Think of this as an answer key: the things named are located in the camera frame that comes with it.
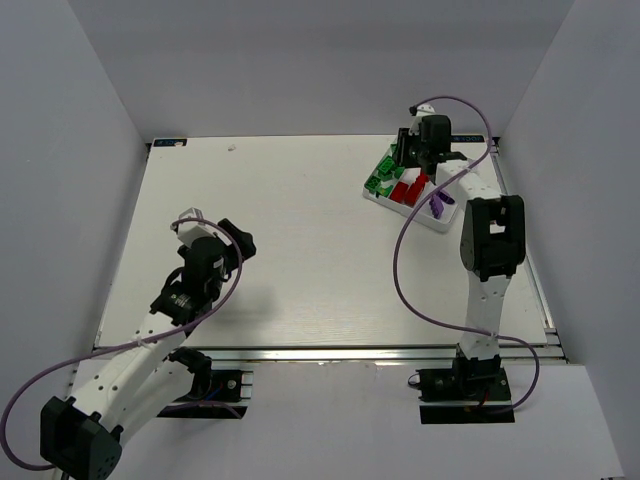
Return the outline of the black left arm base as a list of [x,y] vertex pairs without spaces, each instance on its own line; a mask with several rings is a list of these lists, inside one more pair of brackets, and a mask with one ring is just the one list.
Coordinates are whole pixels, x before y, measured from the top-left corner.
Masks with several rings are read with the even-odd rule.
[[172,367],[187,369],[190,389],[165,407],[158,418],[242,419],[252,396],[254,372],[241,367],[220,367],[204,353],[180,347],[166,357]]

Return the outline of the purple small lego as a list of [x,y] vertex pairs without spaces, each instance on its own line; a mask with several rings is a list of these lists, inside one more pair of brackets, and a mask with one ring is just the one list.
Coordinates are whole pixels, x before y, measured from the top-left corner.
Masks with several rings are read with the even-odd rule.
[[439,197],[434,196],[429,200],[429,206],[431,209],[432,216],[435,219],[440,219],[445,210],[444,203],[442,202],[442,200]]

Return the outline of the purple round lego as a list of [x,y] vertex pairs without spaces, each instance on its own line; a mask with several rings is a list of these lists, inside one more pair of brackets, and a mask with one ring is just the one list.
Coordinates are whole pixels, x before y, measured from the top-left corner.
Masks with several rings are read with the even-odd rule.
[[444,202],[444,203],[446,203],[448,205],[452,205],[452,204],[455,203],[455,199],[453,197],[451,197],[449,194],[447,194],[446,192],[444,192],[444,191],[440,191],[438,193],[438,197],[442,202]]

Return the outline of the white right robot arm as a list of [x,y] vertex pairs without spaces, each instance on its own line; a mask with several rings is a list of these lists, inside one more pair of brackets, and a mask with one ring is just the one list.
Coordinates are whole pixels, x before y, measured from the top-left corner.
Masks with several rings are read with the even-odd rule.
[[418,167],[440,193],[464,211],[460,257],[468,271],[469,294],[458,355],[489,361],[499,355],[498,334],[504,296],[526,255],[524,201],[486,183],[451,147],[451,121],[419,110],[399,131],[396,157]]

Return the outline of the small green rounded lego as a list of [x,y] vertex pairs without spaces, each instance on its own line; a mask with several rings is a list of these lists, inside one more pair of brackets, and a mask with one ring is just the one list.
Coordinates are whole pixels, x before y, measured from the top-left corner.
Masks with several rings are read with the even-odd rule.
[[380,186],[376,191],[375,191],[375,195],[376,196],[382,196],[387,198],[391,192],[393,191],[394,186],[390,185],[390,186]]

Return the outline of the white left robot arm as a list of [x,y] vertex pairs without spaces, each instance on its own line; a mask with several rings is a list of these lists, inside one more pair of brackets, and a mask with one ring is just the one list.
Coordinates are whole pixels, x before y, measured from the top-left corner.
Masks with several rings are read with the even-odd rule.
[[256,254],[250,233],[193,211],[173,226],[181,267],[172,271],[137,328],[130,350],[113,356],[94,377],[41,411],[40,453],[70,479],[106,479],[125,444],[160,414],[222,407],[212,361],[184,342],[199,318],[219,307],[222,287]]

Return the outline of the green long lego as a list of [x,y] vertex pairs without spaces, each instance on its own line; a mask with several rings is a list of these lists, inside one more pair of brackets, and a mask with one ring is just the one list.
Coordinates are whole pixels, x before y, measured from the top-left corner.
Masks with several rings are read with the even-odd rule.
[[377,175],[387,173],[389,170],[394,170],[397,167],[396,162],[391,156],[384,157],[376,167]]
[[380,178],[383,182],[391,179],[399,179],[403,175],[404,170],[404,167],[396,167],[394,170],[389,170],[387,173],[380,174]]

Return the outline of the green long lego top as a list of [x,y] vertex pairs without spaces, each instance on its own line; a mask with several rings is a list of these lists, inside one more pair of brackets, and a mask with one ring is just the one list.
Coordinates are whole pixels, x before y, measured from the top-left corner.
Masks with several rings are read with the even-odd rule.
[[389,170],[387,173],[380,174],[380,178],[383,182],[391,179],[399,179],[403,175],[404,170],[404,167],[396,167],[394,170]]

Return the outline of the small red lego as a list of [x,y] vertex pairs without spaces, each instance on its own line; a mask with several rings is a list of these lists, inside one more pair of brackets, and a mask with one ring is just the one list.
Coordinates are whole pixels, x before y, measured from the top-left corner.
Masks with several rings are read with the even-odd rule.
[[399,203],[399,204],[404,204],[405,203],[405,197],[406,194],[408,192],[410,188],[410,185],[404,182],[398,182],[395,186],[393,191],[391,192],[389,199]]

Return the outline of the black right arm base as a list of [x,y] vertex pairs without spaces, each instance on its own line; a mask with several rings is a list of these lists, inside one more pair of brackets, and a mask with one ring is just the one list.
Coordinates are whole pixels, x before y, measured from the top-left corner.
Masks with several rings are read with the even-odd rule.
[[419,393],[423,425],[511,424],[512,396],[501,358],[458,353],[448,368],[420,369],[407,384]]

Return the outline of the green square lego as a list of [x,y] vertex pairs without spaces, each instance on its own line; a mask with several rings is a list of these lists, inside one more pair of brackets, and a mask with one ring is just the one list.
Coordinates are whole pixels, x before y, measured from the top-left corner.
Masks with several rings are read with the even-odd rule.
[[364,188],[372,194],[375,194],[379,188],[381,179],[376,175],[371,175],[364,184]]

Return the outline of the red rectangular lego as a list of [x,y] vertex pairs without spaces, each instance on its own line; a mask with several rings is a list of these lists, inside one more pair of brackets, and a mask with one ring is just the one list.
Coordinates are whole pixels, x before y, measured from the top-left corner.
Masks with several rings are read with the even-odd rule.
[[404,203],[409,207],[414,207],[419,200],[422,192],[429,181],[429,177],[420,173],[414,182],[409,186],[404,197]]

